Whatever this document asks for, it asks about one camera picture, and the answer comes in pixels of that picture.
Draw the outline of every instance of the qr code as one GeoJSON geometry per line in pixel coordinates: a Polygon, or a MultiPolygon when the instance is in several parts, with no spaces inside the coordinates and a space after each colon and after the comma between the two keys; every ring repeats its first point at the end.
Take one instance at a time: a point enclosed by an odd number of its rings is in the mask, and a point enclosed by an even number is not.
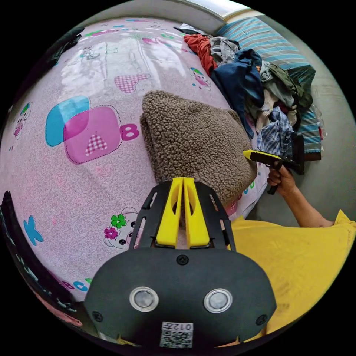
{"type": "Polygon", "coordinates": [[[192,323],[162,323],[160,347],[190,349],[193,347],[192,323]]]}

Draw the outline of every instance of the yellow gripper fingers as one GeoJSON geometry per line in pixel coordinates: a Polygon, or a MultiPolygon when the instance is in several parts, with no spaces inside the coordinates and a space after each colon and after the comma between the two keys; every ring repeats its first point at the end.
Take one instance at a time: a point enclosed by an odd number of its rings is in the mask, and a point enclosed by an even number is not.
{"type": "Polygon", "coordinates": [[[183,178],[173,178],[156,237],[156,241],[159,245],[177,247],[182,191],[183,178]]]}
{"type": "Polygon", "coordinates": [[[185,228],[188,249],[207,246],[210,242],[203,211],[193,178],[184,178],[185,228]]]}

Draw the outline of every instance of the cartoon print bedsheet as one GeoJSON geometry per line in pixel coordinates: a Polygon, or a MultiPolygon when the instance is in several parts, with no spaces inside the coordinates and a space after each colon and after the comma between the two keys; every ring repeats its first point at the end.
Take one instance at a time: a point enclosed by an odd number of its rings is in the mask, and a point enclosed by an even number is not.
{"type": "MultiPolygon", "coordinates": [[[[1,143],[1,196],[11,192],[27,242],[78,301],[99,267],[128,248],[156,184],[139,124],[145,93],[165,90],[229,109],[173,28],[179,25],[121,18],[88,26],[12,108],[1,143]]],[[[231,218],[247,215],[266,174],[258,168],[228,208],[231,218]]]]}

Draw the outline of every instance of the green flower print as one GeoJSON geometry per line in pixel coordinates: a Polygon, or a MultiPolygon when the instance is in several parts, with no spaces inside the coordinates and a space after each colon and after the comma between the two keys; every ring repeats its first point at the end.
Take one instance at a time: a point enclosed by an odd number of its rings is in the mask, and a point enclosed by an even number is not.
{"type": "Polygon", "coordinates": [[[121,229],[123,226],[126,226],[127,221],[125,220],[125,215],[113,215],[111,217],[111,225],[116,226],[116,228],[121,229]]]}

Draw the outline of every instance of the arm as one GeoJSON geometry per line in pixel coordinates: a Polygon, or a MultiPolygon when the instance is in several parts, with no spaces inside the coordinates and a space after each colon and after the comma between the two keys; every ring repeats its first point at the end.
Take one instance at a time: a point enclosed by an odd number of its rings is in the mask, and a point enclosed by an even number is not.
{"type": "Polygon", "coordinates": [[[277,185],[277,192],[286,201],[300,227],[330,227],[333,222],[326,220],[315,208],[313,208],[301,191],[297,188],[291,173],[282,167],[279,171],[270,170],[268,183],[277,185]]]}

